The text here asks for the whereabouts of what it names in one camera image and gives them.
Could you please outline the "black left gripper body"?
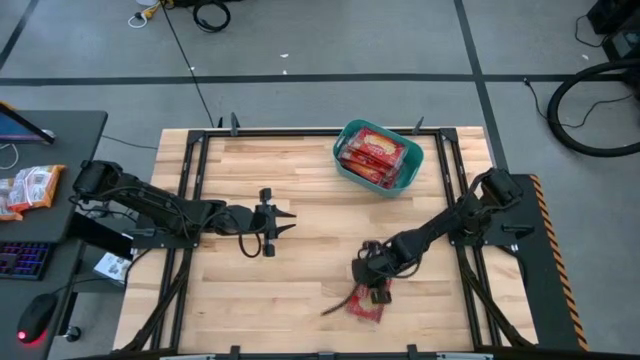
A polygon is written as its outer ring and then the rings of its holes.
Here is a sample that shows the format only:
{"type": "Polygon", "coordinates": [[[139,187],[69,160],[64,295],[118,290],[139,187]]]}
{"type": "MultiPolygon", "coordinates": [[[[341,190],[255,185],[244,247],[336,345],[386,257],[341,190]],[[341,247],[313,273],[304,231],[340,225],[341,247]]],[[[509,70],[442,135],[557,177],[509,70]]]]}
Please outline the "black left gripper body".
{"type": "Polygon", "coordinates": [[[230,205],[215,220],[215,229],[219,235],[237,236],[241,253],[247,258],[275,256],[274,240],[276,238],[275,206],[270,203],[272,190],[263,188],[259,191],[259,204],[253,210],[230,205]],[[250,253],[244,244],[244,235],[254,235],[258,249],[250,253]]]}

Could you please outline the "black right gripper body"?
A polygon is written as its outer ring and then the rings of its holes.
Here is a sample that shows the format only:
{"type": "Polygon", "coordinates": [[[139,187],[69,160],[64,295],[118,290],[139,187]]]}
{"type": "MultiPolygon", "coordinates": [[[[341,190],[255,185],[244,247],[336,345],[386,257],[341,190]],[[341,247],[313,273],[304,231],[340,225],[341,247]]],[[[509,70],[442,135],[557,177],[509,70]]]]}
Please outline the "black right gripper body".
{"type": "Polygon", "coordinates": [[[387,243],[368,240],[363,243],[362,259],[366,269],[366,284],[371,290],[373,304],[390,304],[390,281],[393,275],[394,255],[387,243]]]}

